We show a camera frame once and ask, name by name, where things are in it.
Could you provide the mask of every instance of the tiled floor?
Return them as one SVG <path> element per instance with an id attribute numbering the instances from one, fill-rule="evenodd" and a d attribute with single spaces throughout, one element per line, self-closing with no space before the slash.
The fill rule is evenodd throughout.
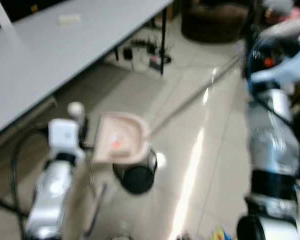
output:
<path id="1" fill-rule="evenodd" d="M 136 37 L 160 40 L 155 31 L 141 30 Z M 135 72 L 112 65 L 92 66 L 60 91 L 59 107 L 48 110 L 36 122 L 66 115 L 66 105 L 82 101 L 90 119 L 88 141 L 94 138 L 98 116 L 104 111 L 133 112 L 155 128 L 173 109 L 206 83 L 238 52 L 237 43 L 200 44 L 180 33 L 180 18 L 168 24 L 167 46 L 173 62 L 164 76 L 135 60 Z M 130 69 L 129 62 L 115 63 Z M 207 90 L 170 125 L 155 135 L 152 145 L 158 170 L 152 190 L 141 196 L 126 193 L 111 166 L 96 166 L 95 181 L 107 183 L 91 239 L 127 234 L 135 240 L 175 240 L 181 232 L 208 237 L 218 226 L 234 236 L 238 217 L 246 212 L 243 200 L 249 188 L 246 149 L 245 83 L 240 70 L 229 72 L 222 82 Z M 0 196 L 9 198 L 9 155 L 16 141 L 0 149 Z M 42 140 L 29 143 L 20 161 L 20 195 L 24 208 L 31 205 L 35 179 L 46 148 Z M 79 229 L 79 220 L 72 222 Z M 18 239 L 15 218 L 0 211 L 0 240 Z"/>

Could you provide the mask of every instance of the white knob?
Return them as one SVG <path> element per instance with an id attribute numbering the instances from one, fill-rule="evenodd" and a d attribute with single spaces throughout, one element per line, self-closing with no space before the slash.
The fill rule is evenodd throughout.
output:
<path id="1" fill-rule="evenodd" d="M 83 127 L 86 119 L 86 111 L 84 105 L 79 101 L 74 101 L 68 104 L 67 108 L 70 117 L 77 121 L 80 127 Z"/>

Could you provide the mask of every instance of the black trash can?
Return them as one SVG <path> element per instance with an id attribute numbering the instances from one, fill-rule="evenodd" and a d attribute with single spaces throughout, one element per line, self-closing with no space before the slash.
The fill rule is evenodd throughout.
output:
<path id="1" fill-rule="evenodd" d="M 125 190 L 139 195 L 151 189 L 155 181 L 158 162 L 156 152 L 151 149 L 147 157 L 135 164 L 113 164 L 113 172 Z"/>

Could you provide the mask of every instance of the white table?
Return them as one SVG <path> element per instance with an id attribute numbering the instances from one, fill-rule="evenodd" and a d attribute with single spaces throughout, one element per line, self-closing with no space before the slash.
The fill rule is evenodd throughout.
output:
<path id="1" fill-rule="evenodd" d="M 0 132 L 158 12 L 166 15 L 171 2 L 67 0 L 1 29 Z M 60 25 L 58 16 L 67 14 L 81 22 Z"/>

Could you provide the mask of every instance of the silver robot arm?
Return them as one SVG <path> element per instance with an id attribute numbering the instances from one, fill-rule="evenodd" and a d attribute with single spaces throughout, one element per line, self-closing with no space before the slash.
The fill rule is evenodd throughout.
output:
<path id="1" fill-rule="evenodd" d="M 262 55 L 260 48 L 269 50 L 276 42 L 261 39 L 256 43 L 259 48 L 250 54 L 250 71 Z M 252 173 L 250 193 L 245 198 L 248 215 L 240 219 L 237 236 L 238 240 L 300 240 L 300 144 L 292 130 L 289 97 L 281 89 L 300 82 L 300 50 L 277 66 L 258 67 L 248 76 L 253 96 L 246 114 Z"/>
<path id="2" fill-rule="evenodd" d="M 76 164 L 85 160 L 80 134 L 85 119 L 80 103 L 71 103 L 73 119 L 53 119 L 48 124 L 50 161 L 39 177 L 26 224 L 27 240 L 61 240 L 65 206 Z"/>

